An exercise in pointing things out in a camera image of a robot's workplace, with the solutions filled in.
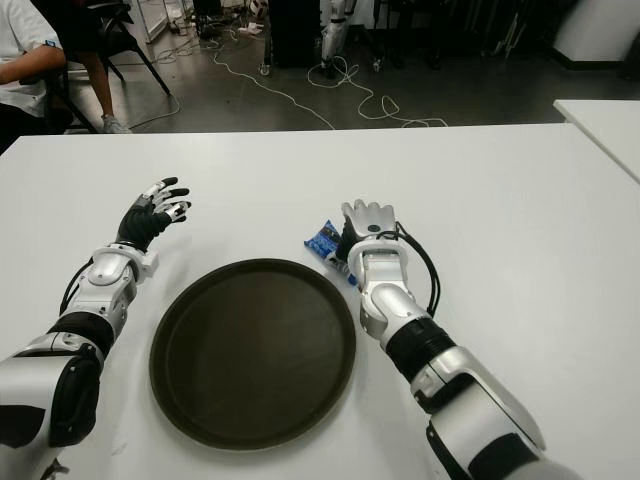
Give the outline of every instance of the white tabletop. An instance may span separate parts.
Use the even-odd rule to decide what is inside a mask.
[[[556,100],[553,106],[640,183],[640,101]]]
[[[587,479],[640,477],[640,189],[573,125],[21,139],[0,158],[0,357],[51,326],[75,269],[171,175],[192,188],[193,209],[152,244],[160,268],[109,356],[94,432],[61,456],[67,480],[444,478],[426,416],[359,326],[339,407],[273,450],[200,446],[151,393],[160,318],[222,265],[301,262],[357,315],[356,291],[302,244],[357,197],[392,203],[431,254],[437,321],[530,409],[551,458]],[[409,273],[424,304],[415,255]]]

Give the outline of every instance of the white sneaker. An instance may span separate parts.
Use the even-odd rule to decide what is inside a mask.
[[[102,133],[113,133],[113,134],[128,134],[133,133],[127,127],[122,125],[116,117],[113,115],[104,115],[102,117],[102,121],[104,122],[104,127],[102,128]]]

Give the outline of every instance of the black cable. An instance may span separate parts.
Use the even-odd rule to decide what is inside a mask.
[[[435,314],[436,308],[438,308],[438,304],[440,303],[440,277],[438,276],[438,271],[436,270],[436,266],[434,265],[431,257],[427,254],[427,252],[422,248],[422,245],[418,243],[418,241],[413,238],[409,232],[404,228],[404,226],[400,222],[396,222],[396,228],[402,231],[408,239],[410,239],[409,244],[413,247],[414,250],[418,252],[418,254],[422,257],[424,262],[427,264],[427,268],[429,269],[429,273],[435,283],[437,291],[435,295],[432,295],[433,302],[430,302],[433,313]]]
[[[76,285],[76,288],[73,289],[73,291],[71,291],[71,287],[73,287],[73,284],[76,282],[76,280],[78,279],[78,277],[80,276],[80,274],[89,266],[93,263],[93,257],[91,257],[89,259],[89,261],[87,263],[85,263],[83,266],[81,266],[78,271],[73,275],[73,278],[71,279],[71,281],[69,282],[69,284],[67,285],[66,290],[64,291],[64,295],[62,296],[62,302],[60,302],[60,315],[62,315],[62,313],[67,309],[67,307],[69,306],[69,301],[71,300],[71,298],[73,298],[73,296],[76,294],[76,292],[78,291],[78,287],[79,285]]]
[[[431,317],[434,317],[436,314],[436,310],[438,308],[438,304],[440,303],[441,287],[440,287],[440,277],[438,276],[438,271],[436,270],[436,267],[433,261],[431,260],[431,257],[429,257],[429,254],[424,250],[424,248],[422,248],[422,245],[420,245],[420,243],[418,243],[418,241],[415,238],[413,238],[409,234],[409,232],[407,232],[407,230],[404,228],[404,226],[400,222],[396,222],[395,231],[388,230],[388,231],[380,232],[376,238],[379,239],[389,235],[392,236],[394,240],[398,240],[398,238],[401,238],[402,240],[407,242],[411,246],[411,248],[413,248],[416,251],[416,253],[420,255],[420,258],[422,258],[422,261],[427,266],[427,270],[429,271],[429,276],[431,280],[431,295],[429,297],[429,305],[427,307],[427,313],[429,313]]]

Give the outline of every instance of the dark brown tray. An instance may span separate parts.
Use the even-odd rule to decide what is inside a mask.
[[[149,367],[178,429],[205,445],[255,450],[317,424],[354,357],[353,320],[331,282],[297,263],[259,259],[185,290],[158,326]]]

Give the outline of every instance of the white shirt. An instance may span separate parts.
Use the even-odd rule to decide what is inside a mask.
[[[30,0],[0,0],[0,64],[42,45],[60,48],[56,32]],[[44,116],[44,82],[0,85],[0,103],[18,107],[34,117]]]

